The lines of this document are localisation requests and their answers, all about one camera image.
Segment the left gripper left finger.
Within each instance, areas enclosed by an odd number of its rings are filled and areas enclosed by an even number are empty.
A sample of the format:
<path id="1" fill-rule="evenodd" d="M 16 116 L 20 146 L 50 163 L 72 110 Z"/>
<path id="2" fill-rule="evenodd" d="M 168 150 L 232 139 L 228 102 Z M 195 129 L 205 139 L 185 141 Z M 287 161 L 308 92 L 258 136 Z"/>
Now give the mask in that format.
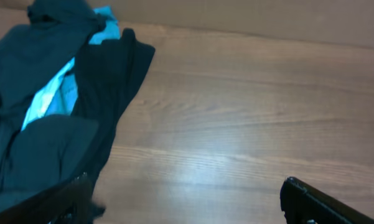
<path id="1" fill-rule="evenodd" d="M 0 224 L 87 223 L 92 192 L 84 173 L 1 212 Z"/>

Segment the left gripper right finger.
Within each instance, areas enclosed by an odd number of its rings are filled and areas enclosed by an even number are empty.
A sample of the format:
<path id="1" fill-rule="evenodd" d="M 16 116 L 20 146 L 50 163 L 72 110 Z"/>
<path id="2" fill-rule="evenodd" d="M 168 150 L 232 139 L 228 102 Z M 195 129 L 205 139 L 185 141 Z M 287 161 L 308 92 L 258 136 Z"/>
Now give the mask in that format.
<path id="1" fill-rule="evenodd" d="M 296 177 L 284 181 L 280 204 L 287 224 L 374 224 L 374 219 Z"/>

